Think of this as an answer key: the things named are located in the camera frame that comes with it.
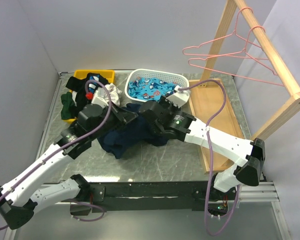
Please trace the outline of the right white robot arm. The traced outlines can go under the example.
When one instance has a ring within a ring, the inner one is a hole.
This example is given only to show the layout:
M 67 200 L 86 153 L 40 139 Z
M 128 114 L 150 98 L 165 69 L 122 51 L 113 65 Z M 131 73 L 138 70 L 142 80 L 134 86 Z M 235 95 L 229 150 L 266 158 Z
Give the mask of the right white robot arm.
M 138 112 L 155 134 L 212 149 L 233 162 L 231 167 L 212 178 L 212 184 L 208 188 L 212 198 L 221 199 L 237 185 L 259 185 L 265 161 L 263 140 L 243 139 L 207 126 L 200 119 L 181 111 L 165 99 L 159 102 L 144 102 Z

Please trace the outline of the navy blue t shirt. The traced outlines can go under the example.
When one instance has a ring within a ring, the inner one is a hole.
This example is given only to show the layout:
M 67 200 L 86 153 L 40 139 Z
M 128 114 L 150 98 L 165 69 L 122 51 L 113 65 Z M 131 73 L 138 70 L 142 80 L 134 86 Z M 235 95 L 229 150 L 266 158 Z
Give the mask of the navy blue t shirt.
M 168 139 L 152 132 L 150 125 L 141 115 L 120 130 L 111 130 L 97 139 L 101 148 L 121 159 L 123 154 L 142 141 L 155 147 L 165 146 Z

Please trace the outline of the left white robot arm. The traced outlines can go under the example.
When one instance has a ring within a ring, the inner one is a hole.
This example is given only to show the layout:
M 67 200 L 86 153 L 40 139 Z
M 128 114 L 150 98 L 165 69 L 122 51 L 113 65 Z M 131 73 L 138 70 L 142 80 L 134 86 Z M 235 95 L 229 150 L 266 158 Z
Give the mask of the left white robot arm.
M 95 139 L 125 127 L 137 117 L 136 112 L 111 105 L 85 106 L 41 157 L 20 175 L 0 186 L 0 215 L 7 227 L 18 229 L 36 213 L 57 202 L 89 199 L 90 184 L 80 174 L 46 189 L 40 187 L 58 169 L 88 150 Z

